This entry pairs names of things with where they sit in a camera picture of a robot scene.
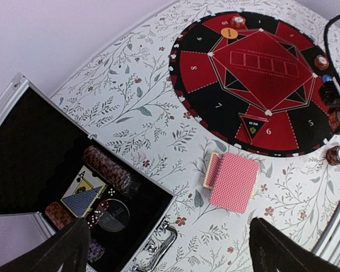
metal handle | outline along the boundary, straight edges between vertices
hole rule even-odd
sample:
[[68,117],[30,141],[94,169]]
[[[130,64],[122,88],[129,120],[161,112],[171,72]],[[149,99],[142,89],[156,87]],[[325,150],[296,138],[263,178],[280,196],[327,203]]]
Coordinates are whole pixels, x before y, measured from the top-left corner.
[[152,272],[177,239],[177,231],[174,227],[170,226],[169,222],[162,222],[159,226],[159,229],[161,231],[163,230],[164,232],[169,231],[170,237],[167,238],[166,241],[159,247],[159,249],[156,251],[156,254],[150,259],[150,263],[147,266],[143,268],[134,266],[133,272]]

black cable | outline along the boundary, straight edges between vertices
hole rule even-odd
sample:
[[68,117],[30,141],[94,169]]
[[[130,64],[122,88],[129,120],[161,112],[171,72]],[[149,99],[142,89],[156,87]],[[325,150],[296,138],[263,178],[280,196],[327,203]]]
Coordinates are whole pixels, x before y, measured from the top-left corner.
[[331,64],[331,68],[334,70],[334,74],[335,74],[335,79],[337,81],[337,83],[340,86],[340,76],[338,74],[338,72],[335,69],[334,63],[331,59],[331,55],[330,55],[330,50],[329,50],[329,43],[328,43],[328,33],[329,33],[329,28],[336,22],[340,20],[340,15],[336,16],[335,18],[332,18],[325,26],[325,30],[324,30],[324,43],[325,43],[325,53],[326,56]]

leaf pattern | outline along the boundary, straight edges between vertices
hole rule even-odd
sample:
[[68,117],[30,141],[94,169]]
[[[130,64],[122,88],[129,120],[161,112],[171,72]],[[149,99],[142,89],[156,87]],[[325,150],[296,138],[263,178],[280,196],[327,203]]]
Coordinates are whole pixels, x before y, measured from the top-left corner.
[[202,198],[202,195],[199,193],[198,190],[195,190],[194,206],[202,207],[203,205],[204,205],[204,200]]
[[[184,115],[169,77],[170,48],[186,26],[227,10],[275,16],[323,48],[326,20],[294,1],[180,0],[108,46],[52,97],[88,133],[176,196],[166,217],[181,238],[156,272],[251,272],[248,233],[255,216],[310,250],[340,199],[340,165],[328,165],[324,149],[283,159],[250,154]],[[340,30],[333,28],[330,37],[340,71]],[[340,135],[328,146],[336,145]],[[211,192],[202,183],[212,152],[232,152],[260,163],[245,214],[209,204]],[[185,223],[181,227],[175,223],[178,217]],[[160,244],[163,238],[154,237]]]
[[214,139],[213,139],[213,141],[215,142],[216,146],[221,150],[221,152],[226,152],[227,151],[227,147],[225,146],[224,143],[222,143],[219,140],[214,140]]

playing card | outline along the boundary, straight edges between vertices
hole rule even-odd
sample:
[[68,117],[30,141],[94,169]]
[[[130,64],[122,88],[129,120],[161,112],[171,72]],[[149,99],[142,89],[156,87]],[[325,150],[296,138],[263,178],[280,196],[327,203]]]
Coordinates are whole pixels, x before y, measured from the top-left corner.
[[213,152],[210,155],[208,169],[204,178],[203,187],[212,189],[218,175],[221,154]]
[[61,202],[76,217],[86,217],[90,207],[106,187],[107,185],[98,177],[93,177],[91,170],[83,166],[63,195]]
[[259,167],[256,161],[230,153],[223,155],[210,203],[235,213],[245,213]]

white wall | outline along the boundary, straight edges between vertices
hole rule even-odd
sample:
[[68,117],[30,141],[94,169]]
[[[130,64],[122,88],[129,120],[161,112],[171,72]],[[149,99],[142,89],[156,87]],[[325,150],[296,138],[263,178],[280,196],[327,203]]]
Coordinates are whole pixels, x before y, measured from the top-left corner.
[[[171,2],[0,0],[0,94],[21,71],[50,96],[109,42]],[[340,13],[340,0],[299,2],[327,19]]]

